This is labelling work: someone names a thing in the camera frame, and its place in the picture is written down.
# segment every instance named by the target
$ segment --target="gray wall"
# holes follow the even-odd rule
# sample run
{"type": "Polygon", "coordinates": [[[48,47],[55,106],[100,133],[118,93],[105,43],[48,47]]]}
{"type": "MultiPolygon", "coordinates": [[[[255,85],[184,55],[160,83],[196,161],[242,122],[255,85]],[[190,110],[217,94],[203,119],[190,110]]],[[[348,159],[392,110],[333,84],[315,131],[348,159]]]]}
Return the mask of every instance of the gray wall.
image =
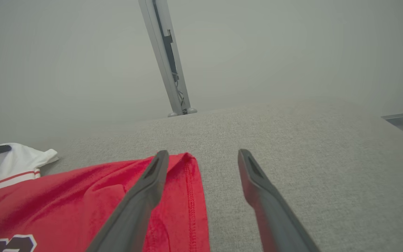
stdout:
{"type": "MultiPolygon", "coordinates": [[[[200,111],[334,96],[403,113],[403,0],[168,0],[200,111]]],[[[171,111],[136,0],[0,1],[0,143],[171,111]]]]}

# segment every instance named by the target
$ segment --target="red shirt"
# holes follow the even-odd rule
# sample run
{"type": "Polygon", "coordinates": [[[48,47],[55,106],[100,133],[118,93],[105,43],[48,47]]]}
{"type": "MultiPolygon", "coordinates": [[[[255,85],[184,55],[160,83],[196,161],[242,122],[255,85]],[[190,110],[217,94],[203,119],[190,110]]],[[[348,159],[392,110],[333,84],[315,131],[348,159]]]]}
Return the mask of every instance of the red shirt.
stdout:
{"type": "MultiPolygon", "coordinates": [[[[100,164],[0,188],[0,251],[83,252],[153,157],[100,164]]],[[[163,196],[143,251],[208,252],[197,161],[169,157],[163,196]]]]}

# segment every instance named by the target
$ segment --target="red jersey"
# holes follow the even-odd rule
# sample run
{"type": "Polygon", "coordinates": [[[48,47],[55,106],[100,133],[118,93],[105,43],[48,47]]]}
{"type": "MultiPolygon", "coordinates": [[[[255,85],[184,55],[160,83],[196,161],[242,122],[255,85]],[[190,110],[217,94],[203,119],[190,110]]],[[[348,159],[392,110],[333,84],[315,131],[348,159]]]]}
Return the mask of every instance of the red jersey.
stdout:
{"type": "MultiPolygon", "coordinates": [[[[100,164],[0,188],[0,252],[83,252],[153,157],[100,164]]],[[[202,179],[189,153],[169,157],[143,251],[208,252],[202,179]]]]}

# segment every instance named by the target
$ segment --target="red stripe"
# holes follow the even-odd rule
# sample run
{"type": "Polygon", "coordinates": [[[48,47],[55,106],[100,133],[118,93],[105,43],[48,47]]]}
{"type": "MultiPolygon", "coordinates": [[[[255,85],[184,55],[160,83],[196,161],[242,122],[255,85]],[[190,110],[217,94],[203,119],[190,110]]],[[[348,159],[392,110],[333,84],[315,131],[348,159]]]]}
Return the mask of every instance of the red stripe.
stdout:
{"type": "Polygon", "coordinates": [[[40,172],[39,171],[37,171],[37,172],[33,172],[33,171],[23,172],[23,173],[20,173],[20,174],[17,174],[17,175],[13,175],[11,177],[6,177],[5,179],[1,179],[0,183],[2,183],[4,181],[7,181],[7,180],[10,180],[10,179],[13,179],[14,177],[19,177],[19,176],[26,175],[26,174],[29,174],[29,173],[38,174],[40,172]]]}

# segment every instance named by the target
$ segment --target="white fabric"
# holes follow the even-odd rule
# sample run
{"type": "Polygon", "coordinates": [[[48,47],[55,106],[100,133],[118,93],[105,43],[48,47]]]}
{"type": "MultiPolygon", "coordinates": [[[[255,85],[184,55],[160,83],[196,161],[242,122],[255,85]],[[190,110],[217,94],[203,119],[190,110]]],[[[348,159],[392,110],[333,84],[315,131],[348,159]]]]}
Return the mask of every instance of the white fabric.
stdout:
{"type": "Polygon", "coordinates": [[[58,160],[57,152],[52,149],[42,152],[19,143],[2,145],[10,145],[12,149],[0,154],[0,188],[39,178],[39,167],[58,160]]]}

